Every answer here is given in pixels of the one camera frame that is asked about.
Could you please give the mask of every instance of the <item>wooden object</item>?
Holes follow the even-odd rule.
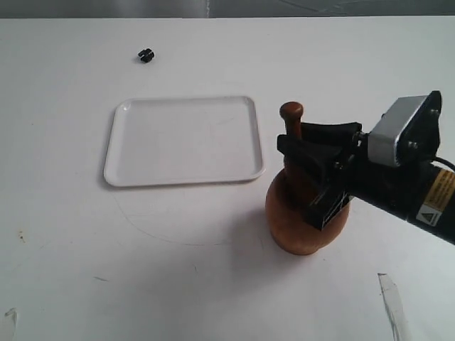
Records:
[[[286,133],[301,139],[302,105],[288,102],[283,104],[279,113],[286,125]],[[285,157],[284,170],[272,181],[265,202],[270,232],[284,250],[298,255],[313,254],[331,243],[343,229],[348,219],[349,204],[322,231],[303,221],[303,208],[317,194],[305,172]]]

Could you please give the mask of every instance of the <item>plastic tray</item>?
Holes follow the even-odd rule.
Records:
[[[263,172],[248,97],[131,99],[117,107],[105,164],[110,185],[239,182]]]

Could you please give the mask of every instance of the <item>small black object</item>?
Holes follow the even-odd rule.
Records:
[[[155,53],[150,49],[146,48],[137,54],[144,63],[150,62],[155,57]]]

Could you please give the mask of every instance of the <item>wooden knob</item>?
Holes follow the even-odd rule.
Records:
[[[286,125],[286,134],[301,139],[300,119],[304,114],[304,106],[298,102],[287,102],[279,108],[279,115]]]

